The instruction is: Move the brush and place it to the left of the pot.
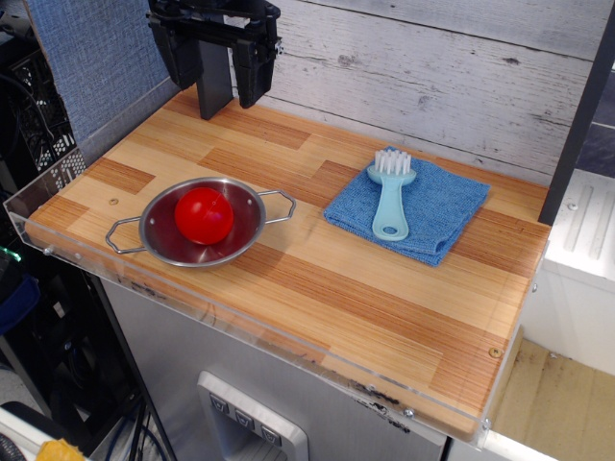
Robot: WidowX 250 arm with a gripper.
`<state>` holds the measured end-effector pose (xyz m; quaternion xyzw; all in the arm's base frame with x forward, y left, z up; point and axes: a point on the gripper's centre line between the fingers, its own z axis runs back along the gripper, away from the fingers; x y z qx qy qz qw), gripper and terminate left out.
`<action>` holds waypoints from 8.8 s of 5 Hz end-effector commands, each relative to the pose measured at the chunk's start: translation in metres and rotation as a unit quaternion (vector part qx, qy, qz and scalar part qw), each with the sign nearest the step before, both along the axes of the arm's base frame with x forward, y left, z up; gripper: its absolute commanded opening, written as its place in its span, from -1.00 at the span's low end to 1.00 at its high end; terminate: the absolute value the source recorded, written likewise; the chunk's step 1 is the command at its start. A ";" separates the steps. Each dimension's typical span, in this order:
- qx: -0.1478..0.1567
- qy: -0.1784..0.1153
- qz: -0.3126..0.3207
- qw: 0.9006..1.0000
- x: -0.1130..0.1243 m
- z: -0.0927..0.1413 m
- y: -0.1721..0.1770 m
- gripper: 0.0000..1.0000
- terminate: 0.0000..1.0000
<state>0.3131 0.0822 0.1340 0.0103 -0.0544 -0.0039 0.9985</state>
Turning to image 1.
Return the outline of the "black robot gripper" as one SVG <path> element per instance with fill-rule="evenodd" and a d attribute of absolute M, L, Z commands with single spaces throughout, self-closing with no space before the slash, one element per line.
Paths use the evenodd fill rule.
<path fill-rule="evenodd" d="M 271 88 L 281 11 L 267 1 L 151 1 L 147 18 L 172 82 L 181 90 L 202 74 L 198 41 L 233 48 L 239 104 L 248 109 Z"/>

